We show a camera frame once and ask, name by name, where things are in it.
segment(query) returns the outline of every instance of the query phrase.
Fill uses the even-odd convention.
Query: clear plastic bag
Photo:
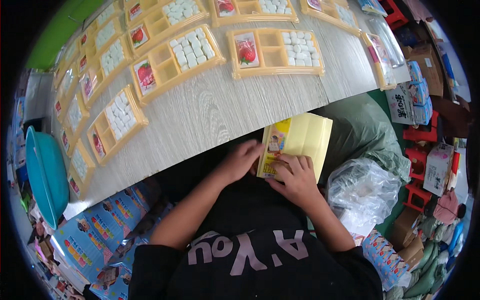
[[[381,224],[391,214],[400,186],[398,177],[373,160],[351,159],[328,178],[328,204],[344,225]]]

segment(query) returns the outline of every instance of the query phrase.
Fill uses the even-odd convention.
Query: hand
[[[265,145],[257,140],[249,140],[237,146],[213,171],[213,174],[227,186],[240,180],[252,167],[258,157],[263,154]]]
[[[303,210],[323,199],[317,187],[311,157],[282,154],[278,159],[270,166],[282,177],[285,185],[273,178],[265,179],[275,191]]]

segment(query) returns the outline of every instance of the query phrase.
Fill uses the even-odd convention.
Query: green wall
[[[81,22],[102,3],[102,0],[66,0],[38,38],[26,67],[43,70],[50,68],[63,44],[81,26],[68,16]]]

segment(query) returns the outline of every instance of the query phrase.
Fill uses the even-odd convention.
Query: stool
[[[395,30],[408,23],[408,19],[402,14],[400,9],[398,9],[393,0],[380,0],[379,3],[388,14],[388,16],[385,18],[385,21],[387,21],[388,26],[390,26],[392,30]]]
[[[428,152],[421,146],[405,149],[405,154],[411,161],[410,177],[423,180],[425,178],[425,166],[427,165]]]
[[[423,213],[425,205],[432,197],[432,193],[425,191],[422,186],[423,181],[418,179],[415,179],[413,183],[407,184],[405,187],[409,191],[408,200],[403,202],[403,205],[416,209],[421,213]]]
[[[409,126],[408,129],[403,130],[403,139],[410,140],[410,141],[427,141],[427,142],[437,142],[438,135],[437,135],[437,125],[438,125],[438,112],[435,110],[432,112],[432,119],[430,124],[432,128],[430,131],[422,131],[419,129],[413,128],[413,126]]]

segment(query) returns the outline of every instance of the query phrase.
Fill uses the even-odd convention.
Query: white box
[[[401,83],[394,90],[386,90],[390,117],[393,123],[413,125],[413,101],[408,92],[408,83]]]
[[[439,143],[427,156],[425,166],[425,180],[423,188],[437,196],[444,194],[444,189],[450,174],[454,147]]]

